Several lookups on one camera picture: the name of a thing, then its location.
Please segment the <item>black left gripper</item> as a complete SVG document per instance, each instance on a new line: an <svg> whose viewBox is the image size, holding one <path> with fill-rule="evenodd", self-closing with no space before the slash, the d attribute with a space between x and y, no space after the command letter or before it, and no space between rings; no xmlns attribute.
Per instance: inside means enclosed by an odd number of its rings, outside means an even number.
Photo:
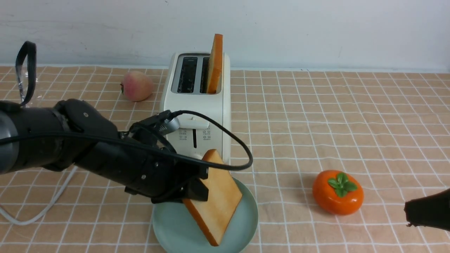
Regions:
<svg viewBox="0 0 450 253"><path fill-rule="evenodd" d="M129 194L149 197L152 203L208 201L205 165L174 162L125 145L76 138L76 165L125 186Z"/></svg>

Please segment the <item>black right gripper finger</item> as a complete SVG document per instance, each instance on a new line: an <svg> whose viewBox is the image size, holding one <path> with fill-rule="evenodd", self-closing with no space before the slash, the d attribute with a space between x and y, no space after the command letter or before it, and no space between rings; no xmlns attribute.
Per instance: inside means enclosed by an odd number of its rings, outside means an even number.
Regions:
<svg viewBox="0 0 450 253"><path fill-rule="evenodd" d="M450 189L405 202L407 226L450 231Z"/></svg>

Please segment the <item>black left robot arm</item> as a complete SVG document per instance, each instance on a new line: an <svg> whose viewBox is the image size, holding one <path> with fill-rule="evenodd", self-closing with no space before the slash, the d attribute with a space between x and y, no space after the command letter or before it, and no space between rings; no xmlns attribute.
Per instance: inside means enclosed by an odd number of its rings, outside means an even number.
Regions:
<svg viewBox="0 0 450 253"><path fill-rule="evenodd" d="M28 168L60 172L75 165L125 186L152 203L207 201L208 168L170 157L175 149L147 119L119 131L77 99L52 108L1 102L1 174Z"/></svg>

